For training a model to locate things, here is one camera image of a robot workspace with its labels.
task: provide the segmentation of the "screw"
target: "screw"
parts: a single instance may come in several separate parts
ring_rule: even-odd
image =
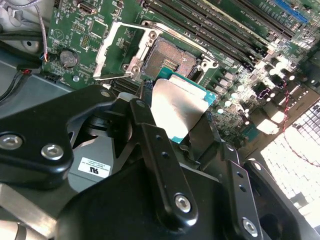
[[[140,68],[139,68],[138,66],[134,66],[134,67],[132,68],[132,71],[137,74],[137,73],[140,72]]]
[[[80,81],[80,78],[78,76],[73,76],[72,80],[77,83]]]
[[[59,160],[64,155],[64,151],[59,145],[48,144],[41,149],[41,155],[49,160]]]
[[[256,226],[247,218],[243,217],[242,218],[242,225],[244,229],[251,234],[252,237],[256,238],[258,237],[258,230]]]
[[[142,108],[145,107],[145,104],[144,104],[143,101],[138,100],[138,101],[136,101],[136,104],[138,104],[138,105],[139,105],[140,107],[142,107]]]
[[[14,134],[7,134],[0,137],[0,149],[15,150],[21,147],[23,140]]]
[[[254,166],[256,167],[256,169],[258,169],[259,171],[261,171],[261,166],[259,165],[259,163],[254,163]]]
[[[188,213],[191,210],[190,201],[183,195],[175,196],[175,205],[184,213]]]
[[[123,68],[124,70],[127,70],[127,69],[129,68],[129,65],[128,65],[128,64],[123,64],[123,65],[122,65],[122,68]]]
[[[155,40],[157,38],[157,33],[155,31],[151,31],[149,33],[149,37],[152,39],[152,40]]]
[[[227,143],[225,146],[226,146],[230,151],[232,151],[232,152],[234,151],[234,148],[233,148],[230,144]]]
[[[110,97],[110,94],[107,91],[101,91],[101,95],[104,97]]]

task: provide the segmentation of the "blue ram slot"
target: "blue ram slot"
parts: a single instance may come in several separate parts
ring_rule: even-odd
[[[273,0],[273,1],[275,2],[275,4],[277,4],[280,8],[285,10],[288,14],[292,15],[298,21],[300,21],[304,24],[309,22],[308,19],[306,19],[304,16],[302,16],[299,12],[293,10],[292,7],[289,6],[288,4],[286,4],[284,1],[282,1],[282,0]]]

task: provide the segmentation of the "metal plate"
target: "metal plate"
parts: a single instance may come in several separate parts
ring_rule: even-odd
[[[151,111],[158,127],[176,143],[188,134],[202,114],[208,109],[208,103],[200,96],[201,89],[189,85],[188,91],[167,79],[158,79],[152,93]]]

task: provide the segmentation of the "motherboard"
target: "motherboard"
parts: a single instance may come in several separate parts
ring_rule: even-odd
[[[208,111],[240,148],[308,92],[319,20],[319,0],[56,0],[42,70],[116,95],[175,73],[214,96]]]

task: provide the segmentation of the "white label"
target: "white label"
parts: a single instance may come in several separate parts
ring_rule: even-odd
[[[107,164],[83,157],[79,164],[78,170],[105,179],[109,176],[110,168],[111,167]]]

